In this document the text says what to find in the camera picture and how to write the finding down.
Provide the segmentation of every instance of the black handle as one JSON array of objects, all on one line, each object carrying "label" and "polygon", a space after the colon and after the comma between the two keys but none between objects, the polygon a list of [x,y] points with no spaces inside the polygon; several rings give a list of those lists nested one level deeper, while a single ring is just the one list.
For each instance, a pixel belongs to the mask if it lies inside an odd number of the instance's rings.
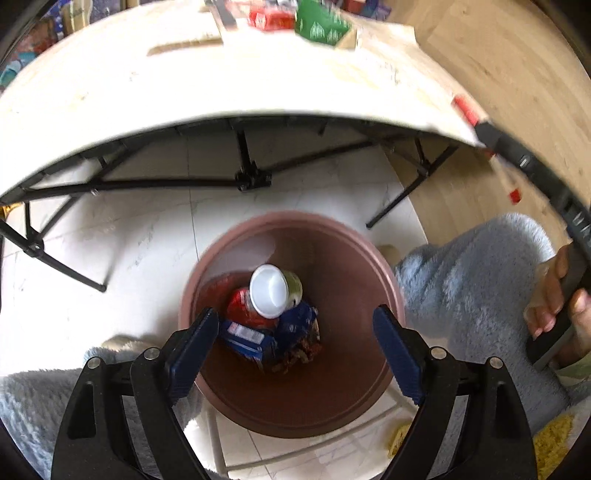
[{"label": "black handle", "polygon": [[569,318],[569,303],[574,293],[580,288],[590,290],[591,270],[585,257],[575,244],[567,250],[569,270],[561,280],[564,294],[564,307],[556,316],[556,324],[549,332],[542,333],[535,340],[529,338],[525,344],[527,357],[537,370],[542,370],[558,351],[573,337],[574,329]]}]

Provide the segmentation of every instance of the wooden floor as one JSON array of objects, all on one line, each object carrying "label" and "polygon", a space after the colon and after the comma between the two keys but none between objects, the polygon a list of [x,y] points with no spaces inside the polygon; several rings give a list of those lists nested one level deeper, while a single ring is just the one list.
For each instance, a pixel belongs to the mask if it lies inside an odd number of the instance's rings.
[{"label": "wooden floor", "polygon": [[[540,154],[583,200],[591,199],[591,80],[554,24],[527,0],[391,0],[390,21],[415,27],[421,48],[447,69],[492,120]],[[402,145],[412,151],[412,145]],[[441,150],[426,145],[431,158]],[[416,173],[395,154],[404,185]],[[444,243],[498,214],[536,219],[555,247],[564,227],[529,185],[512,206],[488,162],[457,152],[411,200],[427,238]]]}]

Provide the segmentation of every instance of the finger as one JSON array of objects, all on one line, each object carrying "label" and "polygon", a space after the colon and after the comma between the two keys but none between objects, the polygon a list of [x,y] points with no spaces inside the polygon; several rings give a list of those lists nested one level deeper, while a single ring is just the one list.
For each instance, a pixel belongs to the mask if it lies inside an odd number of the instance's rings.
[{"label": "finger", "polygon": [[530,331],[530,335],[533,338],[539,337],[542,333],[542,329],[538,326],[538,320],[535,316],[535,308],[530,307],[525,312],[525,324],[527,325],[527,329]]},{"label": "finger", "polygon": [[554,314],[558,313],[564,306],[562,286],[556,274],[557,263],[557,261],[554,263],[554,267],[550,268],[544,279],[544,297],[549,311]]},{"label": "finger", "polygon": [[585,289],[580,288],[574,293],[569,310],[573,323],[591,331],[591,299]]},{"label": "finger", "polygon": [[569,307],[576,332],[577,357],[583,358],[591,350],[591,297],[584,289],[577,290]]},{"label": "finger", "polygon": [[569,246],[565,245],[556,253],[554,269],[558,278],[564,278],[569,272]]},{"label": "finger", "polygon": [[556,317],[545,306],[535,308],[535,318],[537,332],[534,334],[534,338],[540,336],[542,332],[549,332],[556,324]]}]

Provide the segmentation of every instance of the red can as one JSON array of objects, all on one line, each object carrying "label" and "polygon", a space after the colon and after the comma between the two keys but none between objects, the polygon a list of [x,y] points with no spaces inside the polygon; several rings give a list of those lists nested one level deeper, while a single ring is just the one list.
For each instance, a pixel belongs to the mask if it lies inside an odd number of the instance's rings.
[{"label": "red can", "polygon": [[226,318],[246,327],[258,330],[275,331],[279,319],[266,319],[260,316],[251,302],[251,295],[248,287],[234,290],[230,295]]},{"label": "red can", "polygon": [[248,24],[263,31],[293,30],[296,15],[280,8],[253,8],[248,15]]}]

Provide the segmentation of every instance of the white table top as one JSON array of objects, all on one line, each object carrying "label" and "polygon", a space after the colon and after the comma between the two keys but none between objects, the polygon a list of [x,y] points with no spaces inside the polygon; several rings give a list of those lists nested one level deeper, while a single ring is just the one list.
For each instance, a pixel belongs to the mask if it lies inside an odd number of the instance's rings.
[{"label": "white table top", "polygon": [[239,24],[220,29],[223,44],[148,55],[187,25],[211,30],[211,13],[195,5],[169,0],[126,10],[26,67],[0,97],[0,194],[106,141],[226,116],[340,116],[478,144],[451,106],[456,94],[472,98],[419,48],[412,27],[351,16],[358,47],[338,50],[293,31]]}]

